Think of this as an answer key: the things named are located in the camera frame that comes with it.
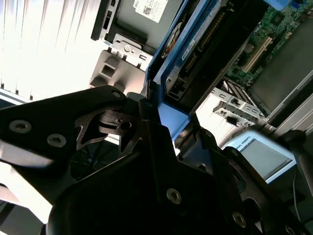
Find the green circuit board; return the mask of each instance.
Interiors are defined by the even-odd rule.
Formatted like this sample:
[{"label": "green circuit board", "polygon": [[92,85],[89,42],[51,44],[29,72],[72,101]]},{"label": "green circuit board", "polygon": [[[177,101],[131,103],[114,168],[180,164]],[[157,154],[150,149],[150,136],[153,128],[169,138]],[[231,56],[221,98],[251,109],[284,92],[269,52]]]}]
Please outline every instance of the green circuit board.
[{"label": "green circuit board", "polygon": [[270,7],[252,33],[244,52],[228,69],[226,76],[244,88],[251,86],[262,69],[292,37],[294,30],[307,18],[312,17],[313,0],[301,3],[292,2],[282,11]]}]

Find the pcie slot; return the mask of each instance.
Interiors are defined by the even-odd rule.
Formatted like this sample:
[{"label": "pcie slot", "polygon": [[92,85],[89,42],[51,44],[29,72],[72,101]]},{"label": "pcie slot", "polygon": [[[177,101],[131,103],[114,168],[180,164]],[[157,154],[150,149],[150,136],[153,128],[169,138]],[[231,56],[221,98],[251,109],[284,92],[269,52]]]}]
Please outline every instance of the pcie slot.
[{"label": "pcie slot", "polygon": [[270,45],[272,42],[272,38],[267,36],[262,43],[259,45],[259,47],[255,50],[255,52],[251,55],[251,57],[248,59],[246,64],[243,66],[242,71],[248,72],[252,66],[255,64],[255,62],[258,60],[258,58],[262,55],[262,53],[266,50],[266,48]]}]

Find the cable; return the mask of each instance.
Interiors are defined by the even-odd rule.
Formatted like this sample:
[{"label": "cable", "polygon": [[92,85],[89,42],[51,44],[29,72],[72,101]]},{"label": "cable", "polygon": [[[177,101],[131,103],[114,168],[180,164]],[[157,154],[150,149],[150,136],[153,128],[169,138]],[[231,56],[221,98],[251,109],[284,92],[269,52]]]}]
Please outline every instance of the cable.
[{"label": "cable", "polygon": [[89,164],[89,168],[87,170],[87,175],[86,176],[88,176],[88,175],[90,175],[92,173],[92,169],[94,168],[94,164],[96,163],[96,161],[97,161],[97,159],[99,157],[99,153],[101,151],[101,148],[102,148],[103,144],[104,144],[104,141],[101,141],[98,144],[98,146],[97,146],[97,148],[96,148],[96,150],[95,150],[95,152],[94,152],[94,154],[93,154],[93,156],[91,158],[91,162]]},{"label": "cable", "polygon": [[295,181],[296,181],[296,179],[297,179],[297,173],[298,173],[298,170],[297,170],[297,168],[295,168],[295,173],[294,173],[294,179],[293,179],[292,188],[293,188],[293,200],[294,200],[295,212],[296,212],[296,214],[297,214],[298,220],[301,222],[301,218],[300,218],[300,214],[299,214],[299,210],[298,210],[297,198],[296,198],[296,194],[295,194]]}]

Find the white label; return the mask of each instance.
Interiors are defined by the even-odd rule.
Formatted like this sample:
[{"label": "white label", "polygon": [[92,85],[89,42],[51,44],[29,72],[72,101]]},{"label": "white label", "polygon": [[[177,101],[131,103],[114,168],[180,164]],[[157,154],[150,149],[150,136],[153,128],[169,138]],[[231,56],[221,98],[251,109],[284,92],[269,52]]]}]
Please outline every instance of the white label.
[{"label": "white label", "polygon": [[184,52],[184,54],[183,54],[182,57],[181,57],[182,61],[184,61],[184,59],[186,58],[186,56],[187,56],[188,53],[190,52],[190,50],[191,50],[191,48],[193,47],[193,45],[195,44],[195,42],[196,42],[195,40],[192,40],[192,41],[189,43],[189,45],[188,45],[186,51]]},{"label": "white label", "polygon": [[135,0],[135,11],[148,19],[159,23],[168,0]]},{"label": "white label", "polygon": [[137,8],[138,7],[138,5],[140,4],[140,0],[135,0],[135,2],[134,2],[134,4],[133,4],[133,7],[134,8]]}]

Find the black cable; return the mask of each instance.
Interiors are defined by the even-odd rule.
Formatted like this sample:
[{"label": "black cable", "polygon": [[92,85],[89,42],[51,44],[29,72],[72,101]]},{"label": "black cable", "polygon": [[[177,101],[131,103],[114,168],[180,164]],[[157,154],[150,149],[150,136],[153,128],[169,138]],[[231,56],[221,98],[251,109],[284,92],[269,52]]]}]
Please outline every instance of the black cable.
[{"label": "black cable", "polygon": [[301,222],[301,218],[300,218],[300,214],[299,214],[299,210],[298,210],[296,193],[295,193],[295,182],[296,182],[296,179],[297,179],[297,173],[298,173],[298,169],[295,168],[295,173],[294,173],[294,178],[293,178],[293,183],[292,183],[292,189],[293,189],[293,200],[294,200],[295,212],[297,214],[298,220]]},{"label": "black cable", "polygon": [[91,158],[91,162],[89,164],[89,168],[87,170],[87,175],[86,176],[88,176],[88,175],[90,175],[92,173],[92,169],[94,168],[94,164],[96,163],[96,161],[97,161],[97,159],[99,157],[99,153],[101,151],[101,148],[102,148],[103,144],[104,144],[104,141],[101,141],[98,144],[98,146],[97,146],[97,148],[96,148],[96,150],[95,150],[95,152],[93,154],[93,157]]},{"label": "black cable", "polygon": [[0,212],[0,226],[2,226],[2,224],[5,222],[5,220],[7,219],[7,217],[9,216],[9,214],[11,213],[11,211],[13,210],[14,207],[15,207],[14,204],[11,204],[11,203],[5,204],[5,206],[3,207],[3,209]]}]

